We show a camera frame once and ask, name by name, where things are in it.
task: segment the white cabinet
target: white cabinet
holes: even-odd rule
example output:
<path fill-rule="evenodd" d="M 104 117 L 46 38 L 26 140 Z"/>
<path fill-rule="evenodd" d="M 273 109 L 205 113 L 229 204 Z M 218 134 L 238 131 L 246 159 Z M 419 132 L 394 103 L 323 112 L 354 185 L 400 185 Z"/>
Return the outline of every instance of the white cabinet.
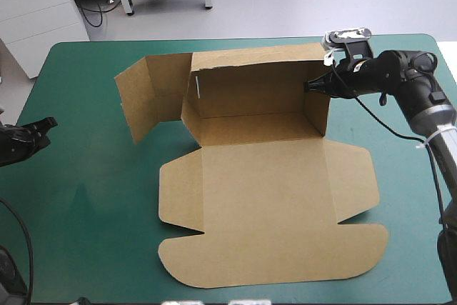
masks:
<path fill-rule="evenodd" d="M 73 0 L 0 0 L 0 39 L 34 78 L 54 44 L 89 37 Z"/>

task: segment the cardboard box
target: cardboard box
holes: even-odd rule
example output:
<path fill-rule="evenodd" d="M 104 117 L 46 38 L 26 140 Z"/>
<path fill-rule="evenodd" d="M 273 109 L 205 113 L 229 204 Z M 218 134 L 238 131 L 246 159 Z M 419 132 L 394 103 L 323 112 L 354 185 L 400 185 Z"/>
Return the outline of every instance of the cardboard box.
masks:
<path fill-rule="evenodd" d="M 346 279 L 373 268 L 379 224 L 338 224 L 379 202 L 367 150 L 324 139 L 318 44 L 146 56 L 116 77 L 135 142 L 181 119 L 201 148 L 162 166 L 159 216 L 202 234 L 164 240 L 179 281 L 212 288 Z"/>

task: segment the gray floor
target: gray floor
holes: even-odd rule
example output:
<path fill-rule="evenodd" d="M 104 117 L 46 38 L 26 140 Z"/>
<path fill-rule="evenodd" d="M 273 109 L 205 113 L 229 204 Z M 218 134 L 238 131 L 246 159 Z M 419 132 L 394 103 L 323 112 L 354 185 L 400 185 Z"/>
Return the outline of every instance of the gray floor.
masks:
<path fill-rule="evenodd" d="M 202 0 L 134 4 L 134 16 L 119 7 L 106 15 L 102 28 L 88 27 L 91 39 L 318 36 L 367 26 L 376 34 L 425 33 L 437 41 L 457 41 L 457 0 L 214 0 L 210 11 Z"/>

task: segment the green table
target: green table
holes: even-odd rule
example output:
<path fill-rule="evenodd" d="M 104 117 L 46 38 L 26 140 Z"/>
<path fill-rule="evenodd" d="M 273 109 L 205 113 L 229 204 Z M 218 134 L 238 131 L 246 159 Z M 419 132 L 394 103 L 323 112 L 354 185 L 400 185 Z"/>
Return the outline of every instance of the green table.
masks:
<path fill-rule="evenodd" d="M 392 136 L 355 101 L 332 100 L 329 139 L 370 150 L 381 204 L 352 221 L 379 222 L 390 232 L 381 262 L 344 281 L 195 289 L 173 279 L 156 253 L 185 229 L 160 222 L 159 167 L 198 146 L 181 122 L 159 124 L 132 143 L 113 78 L 147 54 L 298 44 L 319 38 L 220 41 L 126 41 L 58 44 L 40 73 L 20 124 L 55 116 L 52 144 L 28 161 L 0 169 L 0 194 L 28 224 L 35 248 L 33 300 L 151 303 L 166 299 L 268 298 L 275 302 L 433 303 L 449 295 L 436 253 L 438 209 L 424 150 Z M 425 35 L 376 36 L 384 49 L 438 54 L 436 76 L 457 104 L 455 82 L 435 41 Z M 395 101 L 383 108 L 363 98 L 393 128 L 410 133 Z M 0 244 L 27 278 L 19 226 L 0 209 Z"/>

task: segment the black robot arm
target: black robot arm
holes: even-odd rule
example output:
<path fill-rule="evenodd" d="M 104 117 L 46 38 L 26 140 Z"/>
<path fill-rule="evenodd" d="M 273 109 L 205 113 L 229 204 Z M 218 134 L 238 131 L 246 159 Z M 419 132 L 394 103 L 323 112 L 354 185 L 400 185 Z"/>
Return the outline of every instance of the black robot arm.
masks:
<path fill-rule="evenodd" d="M 344 51 L 345 58 L 338 65 L 333 62 L 327 74 L 307 81 L 305 90 L 346 99 L 380 93 L 380 105 L 385 105 L 387 95 L 392 95 L 412 131 L 426 138 L 427 149 L 433 152 L 452 196 L 443 212 L 438 253 L 456 302 L 457 128 L 454 124 L 457 113 L 433 75 L 438 64 L 435 54 L 388 50 L 374 58 L 368 43 L 370 37 L 371 32 L 364 28 L 328 32 L 323 38 L 324 48 L 330 54 Z"/>

